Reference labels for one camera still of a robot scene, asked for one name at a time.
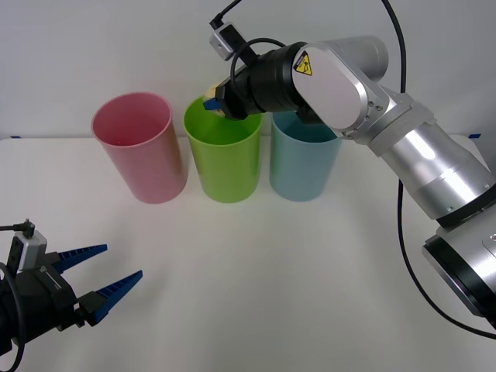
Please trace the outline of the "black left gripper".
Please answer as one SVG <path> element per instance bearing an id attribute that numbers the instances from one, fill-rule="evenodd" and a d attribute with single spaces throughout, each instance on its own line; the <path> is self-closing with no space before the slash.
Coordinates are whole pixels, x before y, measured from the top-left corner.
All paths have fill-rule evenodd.
<path id="1" fill-rule="evenodd" d="M 45 254 L 45 263 L 18 274 L 15 284 L 22 300 L 26 341 L 30 342 L 51 329 L 64 331 L 76 325 L 96 326 L 110 310 L 143 278 L 141 270 L 90 291 L 77 299 L 62 273 L 108 249 L 106 244 Z"/>

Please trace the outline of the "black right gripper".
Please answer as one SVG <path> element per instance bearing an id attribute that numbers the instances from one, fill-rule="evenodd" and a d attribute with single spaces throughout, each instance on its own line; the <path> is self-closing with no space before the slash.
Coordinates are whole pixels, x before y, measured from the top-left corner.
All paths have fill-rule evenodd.
<path id="1" fill-rule="evenodd" d="M 243 120 L 248 115 L 257 113 L 250 90 L 250 76 L 246 67 L 235 72 L 237 91 L 232 87 L 231 78 L 221 83 L 221 98 L 216 95 L 217 87 L 209 87 L 203 95 L 203 107 L 216 115 L 225 115 L 227 119 Z"/>

